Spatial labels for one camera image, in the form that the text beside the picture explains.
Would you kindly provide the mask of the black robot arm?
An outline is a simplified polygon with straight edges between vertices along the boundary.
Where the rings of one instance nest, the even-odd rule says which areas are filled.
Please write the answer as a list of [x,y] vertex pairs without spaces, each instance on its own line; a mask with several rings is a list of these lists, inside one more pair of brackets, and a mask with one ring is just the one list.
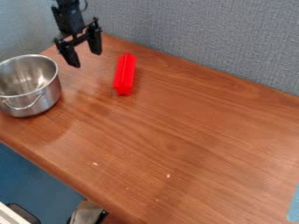
[[51,12],[60,31],[54,43],[68,65],[80,68],[80,58],[75,50],[78,45],[88,42],[90,51],[97,55],[103,53],[99,19],[94,17],[88,24],[84,23],[82,13],[88,6],[82,9],[80,0],[54,1],[58,5],[51,7]]

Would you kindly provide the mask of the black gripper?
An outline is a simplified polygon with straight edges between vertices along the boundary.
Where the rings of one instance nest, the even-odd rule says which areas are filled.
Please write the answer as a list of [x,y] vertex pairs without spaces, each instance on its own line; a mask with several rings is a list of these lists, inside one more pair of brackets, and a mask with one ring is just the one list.
[[59,52],[62,52],[60,54],[63,55],[63,58],[67,63],[76,68],[80,68],[80,59],[74,47],[80,45],[83,42],[88,42],[88,47],[94,54],[102,54],[102,27],[97,17],[79,33],[63,33],[54,39],[54,43],[59,49]]

